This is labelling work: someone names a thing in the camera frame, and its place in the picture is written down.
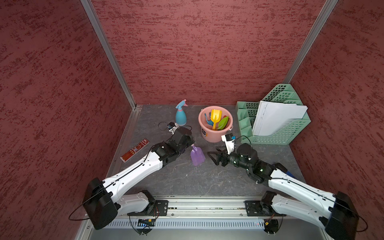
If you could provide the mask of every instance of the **pink bucket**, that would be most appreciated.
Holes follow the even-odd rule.
[[[212,126],[210,126],[206,119],[205,119],[205,114],[207,114],[207,118],[209,118],[209,113],[212,111],[212,109],[217,109],[217,110],[221,110],[222,111],[222,114],[221,116],[223,117],[224,115],[228,116],[229,117],[229,120],[228,120],[228,123],[227,123],[227,127],[224,128],[223,130],[219,130],[219,131],[216,131],[216,130],[212,130]],[[229,113],[228,110],[226,110],[225,108],[222,108],[222,107],[219,107],[219,106],[209,106],[209,107],[206,107],[204,109],[202,109],[200,111],[200,114],[199,114],[199,124],[201,126],[201,135],[203,136],[203,138],[205,140],[207,140],[208,142],[220,142],[221,141],[221,136],[222,135],[225,135],[227,133],[227,131],[230,131],[232,130],[233,128],[233,118],[232,118],[232,115]]]

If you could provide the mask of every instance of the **vent grille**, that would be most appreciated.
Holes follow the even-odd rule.
[[[136,228],[143,228],[143,224],[137,224],[137,219],[131,220]],[[129,220],[114,219],[105,228],[131,228]],[[260,229],[264,230],[264,221],[260,219],[157,219],[155,227],[157,229]]]

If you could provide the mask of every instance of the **black mounting plate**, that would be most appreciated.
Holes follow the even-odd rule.
[[[248,217],[271,217],[264,215],[262,212],[259,210],[260,206],[260,201],[253,201],[253,200],[248,200],[244,201],[245,204],[245,210],[247,211],[247,216]],[[278,214],[275,213],[275,217],[281,217],[281,216],[286,216],[285,214]]]
[[[150,215],[147,215],[144,212],[133,212],[133,213],[130,213],[130,215],[131,216],[151,216],[151,217],[157,217],[157,215],[166,216],[168,212],[168,200],[156,200],[153,209],[155,212],[152,211]]]

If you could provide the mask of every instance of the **gray floor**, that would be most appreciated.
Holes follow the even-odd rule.
[[[300,219],[284,219],[276,235],[254,230],[154,229],[147,236],[139,236],[133,229],[92,230],[90,240],[324,240],[320,228]]]
[[[195,145],[201,147],[206,155],[206,160],[199,166],[194,166],[190,158],[191,147],[180,155],[175,162],[168,164],[161,170],[146,177],[127,193],[136,194],[141,190],[148,190],[153,196],[254,196],[261,197],[267,187],[256,184],[248,178],[244,169],[232,165],[226,167],[216,166],[207,156],[207,151],[215,151],[224,142],[209,143],[201,136],[201,128],[197,117],[203,105],[189,105],[183,110],[187,115],[187,124],[192,126]],[[234,117],[232,133],[240,136],[235,106],[222,106],[229,110]],[[136,124],[131,147],[143,138],[150,141],[149,146],[140,151],[130,161],[122,164],[121,170],[142,158],[148,153],[151,145],[167,140],[171,133],[158,128],[159,122],[174,122],[176,108],[173,105],[143,105],[139,120]],[[303,175],[288,145],[253,144],[261,160],[268,163],[282,163],[298,180],[304,181]]]

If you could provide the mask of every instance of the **bucket label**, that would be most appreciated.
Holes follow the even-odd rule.
[[[204,131],[204,129],[201,129],[201,132],[203,133],[204,137],[208,136],[208,134]]]

